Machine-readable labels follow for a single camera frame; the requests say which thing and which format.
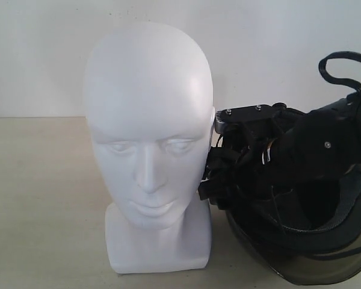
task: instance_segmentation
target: mannequin head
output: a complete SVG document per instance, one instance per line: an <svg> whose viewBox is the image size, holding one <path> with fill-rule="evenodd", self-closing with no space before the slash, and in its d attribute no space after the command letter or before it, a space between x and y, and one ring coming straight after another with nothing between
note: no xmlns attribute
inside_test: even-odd
<svg viewBox="0 0 361 289"><path fill-rule="evenodd" d="M84 107L94 155L133 225L168 228L190 204L210 148L212 94L204 53L168 25L124 26L93 50Z"/></svg>

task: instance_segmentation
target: mannequin lips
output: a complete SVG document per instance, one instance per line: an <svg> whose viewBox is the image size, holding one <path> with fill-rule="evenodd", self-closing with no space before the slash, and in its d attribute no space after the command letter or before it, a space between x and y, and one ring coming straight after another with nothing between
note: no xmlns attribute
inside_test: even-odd
<svg viewBox="0 0 361 289"><path fill-rule="evenodd" d="M173 202L174 201L158 207L149 207L147 205L140 205L135 203L134 201L130 201L131 205L136 208L139 213L147 217L159 217L161 215L164 215L170 209Z"/></svg>

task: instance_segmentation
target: mannequin base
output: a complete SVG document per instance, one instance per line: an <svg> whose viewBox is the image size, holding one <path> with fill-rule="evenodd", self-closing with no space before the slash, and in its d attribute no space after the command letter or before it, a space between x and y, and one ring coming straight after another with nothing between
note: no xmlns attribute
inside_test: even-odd
<svg viewBox="0 0 361 289"><path fill-rule="evenodd" d="M209 203L196 194L173 226L157 231L134 227L112 203L106 210L105 232L108 258L116 273L203 269L211 251Z"/></svg>

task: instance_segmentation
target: beige table surface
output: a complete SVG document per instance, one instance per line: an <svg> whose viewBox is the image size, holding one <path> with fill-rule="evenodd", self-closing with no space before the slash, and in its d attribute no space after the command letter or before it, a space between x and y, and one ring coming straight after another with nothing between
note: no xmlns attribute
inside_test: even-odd
<svg viewBox="0 0 361 289"><path fill-rule="evenodd" d="M83 118L0 119L0 289L296 287L255 262L215 207L206 269L119 276L105 247L110 202ZM361 273L313 288L361 288Z"/></svg>

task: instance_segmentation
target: mannequin nose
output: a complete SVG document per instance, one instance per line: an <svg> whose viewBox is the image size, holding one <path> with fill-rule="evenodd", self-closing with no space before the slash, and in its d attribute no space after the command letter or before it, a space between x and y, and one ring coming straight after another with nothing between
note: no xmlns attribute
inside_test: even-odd
<svg viewBox="0 0 361 289"><path fill-rule="evenodd" d="M144 192L151 194L167 182L163 156L154 144L146 145L140 151L134 179Z"/></svg>

